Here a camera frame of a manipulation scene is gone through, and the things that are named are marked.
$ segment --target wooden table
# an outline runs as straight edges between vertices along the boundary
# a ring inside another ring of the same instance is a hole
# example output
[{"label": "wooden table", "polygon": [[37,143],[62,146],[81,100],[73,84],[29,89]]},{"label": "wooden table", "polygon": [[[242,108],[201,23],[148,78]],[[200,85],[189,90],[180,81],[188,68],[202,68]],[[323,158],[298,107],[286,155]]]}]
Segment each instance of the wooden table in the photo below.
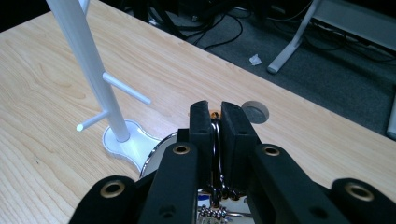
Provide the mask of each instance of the wooden table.
[{"label": "wooden table", "polygon": [[[152,100],[115,90],[124,117],[151,135],[188,128],[201,100],[259,101],[270,112],[254,125],[261,140],[314,181],[354,177],[396,201],[395,142],[100,2],[88,22],[106,70]],[[0,34],[0,58],[0,223],[65,223],[98,180],[138,178],[104,151],[105,121],[76,132],[100,108],[51,13]]]}]

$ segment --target small white paper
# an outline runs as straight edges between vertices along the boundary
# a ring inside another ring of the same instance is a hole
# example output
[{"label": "small white paper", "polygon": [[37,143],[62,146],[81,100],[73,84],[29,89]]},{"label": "small white paper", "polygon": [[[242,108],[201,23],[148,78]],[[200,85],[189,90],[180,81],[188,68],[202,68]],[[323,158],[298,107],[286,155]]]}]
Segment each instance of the small white paper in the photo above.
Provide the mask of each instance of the small white paper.
[{"label": "small white paper", "polygon": [[253,57],[248,59],[251,62],[251,65],[256,66],[262,63],[262,60],[259,58],[259,54],[253,55]]}]

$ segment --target white mug tree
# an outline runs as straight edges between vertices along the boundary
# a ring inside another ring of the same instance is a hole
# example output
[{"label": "white mug tree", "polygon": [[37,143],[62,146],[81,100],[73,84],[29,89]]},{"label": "white mug tree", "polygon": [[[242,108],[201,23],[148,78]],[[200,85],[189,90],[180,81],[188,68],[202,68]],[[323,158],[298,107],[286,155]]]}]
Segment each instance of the white mug tree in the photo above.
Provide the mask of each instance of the white mug tree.
[{"label": "white mug tree", "polygon": [[124,120],[112,86],[147,105],[150,99],[106,72],[85,18],[89,0],[47,0],[47,3],[102,108],[101,113],[80,123],[77,130],[81,132],[107,119],[109,127],[103,135],[105,149],[133,162],[141,170],[159,140],[146,134],[136,122]]}]

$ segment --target black cord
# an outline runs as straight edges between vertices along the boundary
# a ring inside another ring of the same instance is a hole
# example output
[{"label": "black cord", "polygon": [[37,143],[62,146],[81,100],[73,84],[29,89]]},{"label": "black cord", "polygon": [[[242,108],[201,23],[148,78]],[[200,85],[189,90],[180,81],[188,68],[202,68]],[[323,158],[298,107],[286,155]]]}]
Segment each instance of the black cord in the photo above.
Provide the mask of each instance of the black cord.
[{"label": "black cord", "polygon": [[228,14],[226,14],[226,15],[231,17],[231,18],[233,18],[234,20],[236,20],[238,22],[239,27],[240,27],[239,34],[236,35],[235,37],[233,37],[230,40],[227,40],[227,41],[224,41],[224,42],[221,42],[221,43],[218,43],[218,44],[209,45],[209,46],[205,47],[204,50],[213,49],[213,48],[221,46],[221,45],[229,44],[229,43],[235,41],[235,39],[237,39],[244,32],[244,26],[242,25],[242,22],[240,20],[238,20],[236,17],[234,17],[232,15],[228,15]]},{"label": "black cord", "polygon": [[209,30],[215,28],[217,25],[219,25],[219,23],[221,23],[221,22],[224,20],[225,15],[226,15],[226,14],[223,14],[223,15],[221,16],[221,18],[220,18],[216,23],[213,23],[211,26],[206,27],[204,30],[202,30],[202,31],[200,31],[200,32],[197,32],[197,33],[195,33],[195,34],[192,34],[192,35],[188,35],[188,36],[187,36],[187,39],[189,39],[189,38],[191,38],[191,37],[193,37],[193,36],[196,36],[196,35],[201,35],[198,39],[196,39],[196,40],[193,42],[193,45],[196,46],[196,45],[198,44],[198,42],[206,35],[206,33],[207,33]]}]

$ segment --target black equipment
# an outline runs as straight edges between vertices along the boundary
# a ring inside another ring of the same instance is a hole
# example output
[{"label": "black equipment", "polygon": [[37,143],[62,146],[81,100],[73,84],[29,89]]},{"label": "black equipment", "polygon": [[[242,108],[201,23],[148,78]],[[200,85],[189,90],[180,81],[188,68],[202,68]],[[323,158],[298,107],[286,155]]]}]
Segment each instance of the black equipment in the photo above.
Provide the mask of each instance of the black equipment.
[{"label": "black equipment", "polygon": [[[198,195],[210,195],[210,208]],[[191,106],[190,128],[179,129],[156,172],[134,182],[110,176],[96,183],[70,223],[196,223],[227,217],[226,198],[247,196],[255,223],[396,223],[396,204],[356,179],[331,189],[314,183],[281,147],[264,144],[243,109],[206,101]]]}]

